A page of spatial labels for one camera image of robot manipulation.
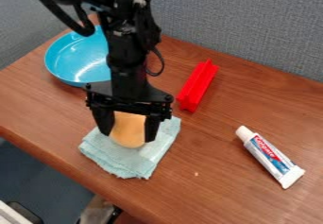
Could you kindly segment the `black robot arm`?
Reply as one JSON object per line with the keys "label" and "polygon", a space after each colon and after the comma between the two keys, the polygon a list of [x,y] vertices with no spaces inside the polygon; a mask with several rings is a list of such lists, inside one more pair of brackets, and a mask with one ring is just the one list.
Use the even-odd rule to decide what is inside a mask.
{"label": "black robot arm", "polygon": [[161,123],[173,117],[174,96],[155,88],[149,77],[149,54],[158,54],[162,28],[154,21],[151,0],[39,0],[59,20],[82,36],[95,33],[87,11],[98,14],[109,53],[111,80],[85,86],[86,104],[99,130],[109,134],[117,125],[117,112],[146,117],[145,141],[155,140]]}

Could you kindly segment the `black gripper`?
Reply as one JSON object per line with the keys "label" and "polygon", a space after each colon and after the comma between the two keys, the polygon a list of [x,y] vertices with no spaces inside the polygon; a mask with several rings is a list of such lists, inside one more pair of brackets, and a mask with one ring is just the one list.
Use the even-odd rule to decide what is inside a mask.
{"label": "black gripper", "polygon": [[146,142],[155,140],[161,121],[173,117],[174,96],[150,84],[145,68],[113,68],[111,80],[87,83],[83,89],[103,135],[113,131],[115,112],[126,112],[147,117]]}

